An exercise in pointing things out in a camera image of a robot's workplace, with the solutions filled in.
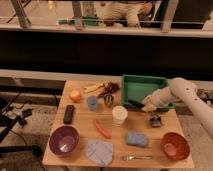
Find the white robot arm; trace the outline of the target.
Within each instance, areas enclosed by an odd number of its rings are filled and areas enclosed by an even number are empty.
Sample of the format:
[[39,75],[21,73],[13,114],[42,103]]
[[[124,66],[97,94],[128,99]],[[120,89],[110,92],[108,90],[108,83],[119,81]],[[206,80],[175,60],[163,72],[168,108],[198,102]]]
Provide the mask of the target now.
[[173,78],[168,82],[167,87],[157,89],[147,95],[142,100],[143,110],[152,111],[163,108],[175,101],[182,101],[213,139],[213,108],[198,97],[197,86],[184,78]]

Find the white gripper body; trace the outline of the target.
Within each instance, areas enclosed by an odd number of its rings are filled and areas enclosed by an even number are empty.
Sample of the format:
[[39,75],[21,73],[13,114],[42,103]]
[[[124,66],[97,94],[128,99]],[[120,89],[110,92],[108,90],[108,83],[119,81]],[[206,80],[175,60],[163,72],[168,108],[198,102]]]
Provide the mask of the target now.
[[160,99],[156,94],[150,94],[142,100],[144,112],[156,111],[160,107]]

